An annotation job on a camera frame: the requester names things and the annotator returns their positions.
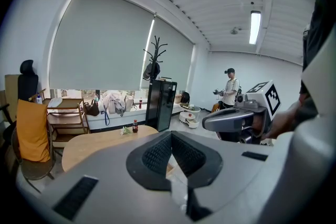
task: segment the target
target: white cloth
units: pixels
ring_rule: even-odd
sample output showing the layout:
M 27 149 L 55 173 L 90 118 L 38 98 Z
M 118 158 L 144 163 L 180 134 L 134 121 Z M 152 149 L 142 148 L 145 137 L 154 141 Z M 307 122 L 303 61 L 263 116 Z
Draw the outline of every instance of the white cloth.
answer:
M 224 104 L 228 104 L 228 105 L 234 105 L 235 104 L 235 99 L 236 99 L 236 94 L 238 92 L 239 89 L 239 80 L 238 79 L 233 79 L 233 80 L 229 80 L 226 83 L 225 86 L 225 92 L 230 92 L 230 91 L 236 91 L 236 93 L 231 94 L 231 95 L 226 95 L 224 94 L 223 98 L 222 98 L 222 102 Z

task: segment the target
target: bag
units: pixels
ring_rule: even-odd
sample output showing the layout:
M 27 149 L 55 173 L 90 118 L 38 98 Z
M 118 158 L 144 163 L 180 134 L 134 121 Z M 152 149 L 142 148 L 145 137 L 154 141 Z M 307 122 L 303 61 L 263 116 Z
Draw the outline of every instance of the bag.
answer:
M 237 97 L 239 96 L 239 95 L 241 95 L 242 93 L 242 91 L 241 91 L 242 89 L 241 89 L 241 86 L 239 86 L 239 89 L 238 89 L 238 92 L 237 92 L 237 94 L 236 94 L 236 97 L 235 97 L 235 102 L 237 102 Z
M 175 96 L 174 103 L 175 103 L 175 104 L 180 104 L 180 103 L 181 103 L 181 99 L 182 99 L 182 95 L 177 94 L 177 95 Z
M 189 95 L 189 93 L 183 92 L 181 95 L 182 95 L 181 103 L 189 104 L 189 101 L 190 101 L 190 95 Z
M 104 112 L 104 102 L 103 102 L 103 96 L 101 96 L 101 98 L 98 101 L 98 109 L 100 112 Z
M 116 113 L 120 114 L 120 116 L 122 117 L 124 115 L 125 112 L 125 102 L 119 98 L 115 99 L 114 101 L 115 107 L 116 107 Z
M 134 98 L 130 95 L 125 96 L 124 102 L 126 112 L 130 112 L 132 108 L 138 109 L 137 106 L 134 104 Z
M 97 103 L 92 100 L 91 105 L 89 103 L 84 103 L 85 113 L 91 116 L 99 115 L 99 108 Z
M 109 105 L 108 105 L 108 110 L 109 110 L 109 114 L 115 114 L 115 103 L 113 100 L 109 101 Z

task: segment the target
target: ceiling light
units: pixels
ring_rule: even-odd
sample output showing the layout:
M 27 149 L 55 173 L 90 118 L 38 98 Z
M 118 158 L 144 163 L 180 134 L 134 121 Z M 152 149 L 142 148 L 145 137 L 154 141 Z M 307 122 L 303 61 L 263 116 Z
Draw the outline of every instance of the ceiling light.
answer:
M 261 12 L 251 11 L 250 44 L 255 45 L 260 30 Z

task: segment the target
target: black headrest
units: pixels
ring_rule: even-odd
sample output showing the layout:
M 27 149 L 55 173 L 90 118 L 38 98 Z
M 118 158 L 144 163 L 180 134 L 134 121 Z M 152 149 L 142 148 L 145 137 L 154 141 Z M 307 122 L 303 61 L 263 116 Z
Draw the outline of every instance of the black headrest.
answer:
M 34 75 L 33 60 L 25 60 L 20 66 L 20 73 L 25 75 Z

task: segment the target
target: man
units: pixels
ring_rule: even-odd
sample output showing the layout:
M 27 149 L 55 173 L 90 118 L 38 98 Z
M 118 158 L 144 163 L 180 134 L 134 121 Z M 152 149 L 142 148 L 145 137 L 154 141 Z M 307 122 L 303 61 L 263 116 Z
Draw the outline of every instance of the man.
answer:
M 305 34 L 303 43 L 303 70 L 313 60 L 322 47 L 334 23 L 334 0 L 316 0 L 310 29 Z M 268 134 L 263 138 L 276 138 L 279 134 L 292 131 L 301 122 L 317 115 L 317 109 L 305 85 L 301 82 L 298 101 L 287 111 L 279 112 Z M 252 127 L 260 130 L 262 119 L 255 116 Z
M 223 98 L 219 102 L 220 110 L 232 108 L 235 104 L 236 95 L 239 89 L 239 80 L 235 78 L 235 70 L 229 68 L 227 70 L 227 76 L 230 80 L 226 83 Z

